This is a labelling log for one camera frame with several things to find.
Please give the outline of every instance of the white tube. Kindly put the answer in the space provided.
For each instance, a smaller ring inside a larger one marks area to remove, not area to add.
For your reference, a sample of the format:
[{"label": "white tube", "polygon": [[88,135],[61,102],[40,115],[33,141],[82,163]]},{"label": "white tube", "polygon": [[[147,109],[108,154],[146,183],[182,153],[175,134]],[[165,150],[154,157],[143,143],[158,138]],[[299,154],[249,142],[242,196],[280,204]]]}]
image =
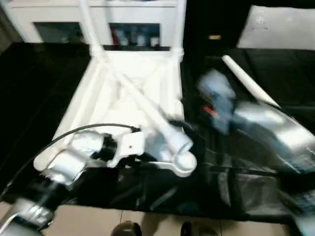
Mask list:
[{"label": "white tube", "polygon": [[94,56],[95,53],[103,52],[104,49],[99,43],[95,28],[94,28],[88,2],[89,2],[88,0],[80,0],[79,5],[80,5],[82,15],[83,15],[84,31],[87,34],[89,44],[92,48],[91,52],[93,55],[91,56]]},{"label": "white tube", "polygon": [[182,51],[183,50],[183,37],[184,37],[184,26],[186,16],[186,2],[187,0],[177,0],[176,6],[176,20],[173,36],[173,45],[171,51]]},{"label": "white tube", "polygon": [[150,118],[155,127],[166,139],[169,148],[174,154],[181,154],[189,151],[192,147],[190,138],[175,129],[160,114],[160,112],[150,103],[147,98],[134,86],[134,84],[125,75],[115,73],[114,76],[119,79],[121,84],[128,90],[142,111]]},{"label": "white tube", "polygon": [[255,98],[280,107],[230,56],[224,55],[222,60]]}]

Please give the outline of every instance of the glossy black tabletop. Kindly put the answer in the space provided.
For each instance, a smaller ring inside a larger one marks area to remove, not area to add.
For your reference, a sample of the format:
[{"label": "glossy black tabletop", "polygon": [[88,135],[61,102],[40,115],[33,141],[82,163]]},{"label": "glossy black tabletop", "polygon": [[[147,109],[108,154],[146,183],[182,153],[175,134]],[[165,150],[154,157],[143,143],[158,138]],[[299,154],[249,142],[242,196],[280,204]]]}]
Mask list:
[{"label": "glossy black tabletop", "polygon": [[[231,49],[230,54],[283,108],[315,132],[315,52]],[[0,188],[37,151],[48,144],[89,63],[86,45],[13,44],[0,55],[2,152]],[[93,170],[69,204],[167,212],[212,218],[285,222],[287,211],[277,195],[278,176],[243,165],[235,156],[233,136],[218,134],[205,121],[195,84],[210,68],[223,72],[238,100],[251,96],[223,64],[220,55],[202,60],[196,70],[181,65],[183,105],[191,133],[196,171],[188,178],[168,170]],[[13,201],[37,172],[29,165],[6,201]]]}]

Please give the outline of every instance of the cable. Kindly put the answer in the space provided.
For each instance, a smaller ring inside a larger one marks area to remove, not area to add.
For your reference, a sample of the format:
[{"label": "cable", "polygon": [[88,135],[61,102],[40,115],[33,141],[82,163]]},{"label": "cable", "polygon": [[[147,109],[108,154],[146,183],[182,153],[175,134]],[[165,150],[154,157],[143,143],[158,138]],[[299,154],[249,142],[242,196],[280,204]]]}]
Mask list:
[{"label": "cable", "polygon": [[3,192],[0,195],[0,202],[2,202],[2,198],[4,196],[4,194],[6,194],[10,188],[10,186],[12,185],[12,183],[16,180],[16,178],[21,174],[21,172],[26,168],[26,166],[28,166],[32,161],[35,160],[35,158],[40,155],[42,152],[44,152],[47,148],[51,147],[53,144],[55,144],[56,142],[58,142],[59,140],[63,139],[64,137],[76,133],[78,131],[84,130],[84,129],[89,129],[89,128],[95,128],[95,127],[103,127],[103,126],[115,126],[115,127],[123,127],[123,128],[129,128],[131,129],[131,132],[138,132],[141,129],[140,128],[136,128],[133,126],[129,126],[129,125],[125,125],[125,124],[115,124],[115,123],[99,123],[99,124],[89,124],[89,125],[85,125],[85,126],[81,126],[79,128],[70,130],[64,134],[61,134],[60,136],[58,136],[57,138],[53,139],[48,145],[46,145],[45,147],[43,147],[33,158],[29,159],[18,171],[17,173],[14,175],[14,177],[8,182],[8,184],[5,186],[5,189],[3,190]]}]

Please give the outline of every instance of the tiled floor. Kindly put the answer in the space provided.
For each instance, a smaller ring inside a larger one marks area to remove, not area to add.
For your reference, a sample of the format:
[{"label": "tiled floor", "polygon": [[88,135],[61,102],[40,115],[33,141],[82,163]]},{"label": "tiled floor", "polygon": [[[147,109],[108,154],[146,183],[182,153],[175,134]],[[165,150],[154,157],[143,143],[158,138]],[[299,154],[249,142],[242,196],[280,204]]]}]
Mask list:
[{"label": "tiled floor", "polygon": [[[0,204],[0,217],[9,205]],[[286,236],[285,226],[256,222],[219,221],[206,218],[166,214],[98,209],[84,206],[62,206],[55,221],[44,231],[45,236],[109,236],[120,222],[136,222],[143,236],[179,236],[184,222],[211,227],[218,236]]]}]

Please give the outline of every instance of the shelf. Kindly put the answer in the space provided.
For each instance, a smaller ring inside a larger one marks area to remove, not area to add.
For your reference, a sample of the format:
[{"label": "shelf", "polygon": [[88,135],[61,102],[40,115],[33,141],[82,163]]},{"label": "shelf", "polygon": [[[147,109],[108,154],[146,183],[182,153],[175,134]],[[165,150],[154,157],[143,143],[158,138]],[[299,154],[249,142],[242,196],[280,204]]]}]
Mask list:
[{"label": "shelf", "polygon": [[[78,6],[78,0],[12,0],[9,7]],[[175,7],[176,0],[90,0],[91,7]]]}]

